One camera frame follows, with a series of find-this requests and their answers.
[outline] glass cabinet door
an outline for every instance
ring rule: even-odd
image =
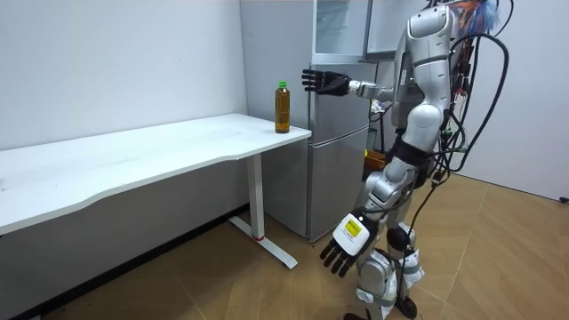
[[[363,60],[371,0],[315,0],[313,64]]]
[[[372,0],[366,56],[393,56],[407,21],[427,4],[425,0]]]

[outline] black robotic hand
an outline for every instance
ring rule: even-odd
[[[307,80],[302,81],[302,85],[306,85],[304,91],[336,97],[348,94],[349,82],[352,80],[349,76],[332,71],[307,69],[302,70],[302,79]]]
[[[350,255],[335,238],[332,238],[330,243],[320,253],[320,259],[324,260],[324,266],[327,268],[338,258],[332,266],[331,271],[333,274],[338,273],[340,277],[344,277],[348,273],[348,270],[354,265],[357,258],[369,248],[379,232],[378,221],[367,218],[364,208],[356,208],[351,214],[358,219],[370,233],[362,249],[357,252],[356,255]]]

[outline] plastic bottle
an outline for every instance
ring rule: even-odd
[[[291,92],[286,89],[286,81],[278,82],[275,92],[275,131],[288,133],[291,128]]]

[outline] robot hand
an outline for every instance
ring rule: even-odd
[[[364,208],[356,208],[348,214],[333,232],[333,239],[320,253],[325,267],[332,266],[332,273],[344,277],[357,258],[375,243],[379,232],[378,221],[365,216]]]
[[[349,76],[332,71],[307,69],[302,70],[302,73],[302,79],[308,80],[302,81],[302,85],[306,85],[304,91],[336,97],[349,93],[349,82],[352,80]]]

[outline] desk foot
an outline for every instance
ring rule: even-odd
[[[249,226],[245,221],[239,219],[238,217],[233,217],[229,219],[229,222],[240,228],[243,232],[255,240],[257,244],[260,244],[263,248],[267,249],[268,252],[274,255],[277,259],[281,260],[281,262],[283,262],[283,264],[286,265],[289,269],[296,267],[298,264],[298,261],[293,258],[293,256],[286,253],[283,249],[279,248],[265,236],[261,240],[256,240],[251,234],[251,226]]]

